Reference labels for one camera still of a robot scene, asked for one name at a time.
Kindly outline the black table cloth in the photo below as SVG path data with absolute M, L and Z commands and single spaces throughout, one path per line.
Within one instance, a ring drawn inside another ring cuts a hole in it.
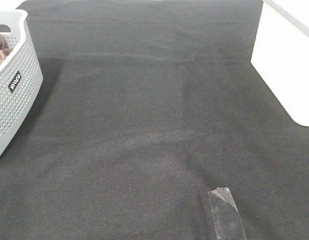
M 0 157 L 0 240 L 309 240 L 309 128 L 251 65 L 260 0 L 28 0 L 43 74 Z

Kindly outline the clear tape strip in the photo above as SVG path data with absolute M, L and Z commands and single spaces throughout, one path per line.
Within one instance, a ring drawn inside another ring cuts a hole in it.
M 217 187 L 208 192 L 217 240 L 246 240 L 242 220 L 231 191 Z

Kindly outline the white perforated laundry basket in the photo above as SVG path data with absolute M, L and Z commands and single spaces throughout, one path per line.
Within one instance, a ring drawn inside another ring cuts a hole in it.
M 0 156 L 25 120 L 43 83 L 27 16 L 21 9 L 0 10 L 0 25 L 10 29 L 0 35 L 12 49 L 0 64 Z

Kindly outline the white plastic storage bin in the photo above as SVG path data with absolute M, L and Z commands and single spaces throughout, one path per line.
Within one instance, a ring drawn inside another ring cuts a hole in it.
M 309 127 L 309 0 L 265 0 L 251 64 L 291 119 Z

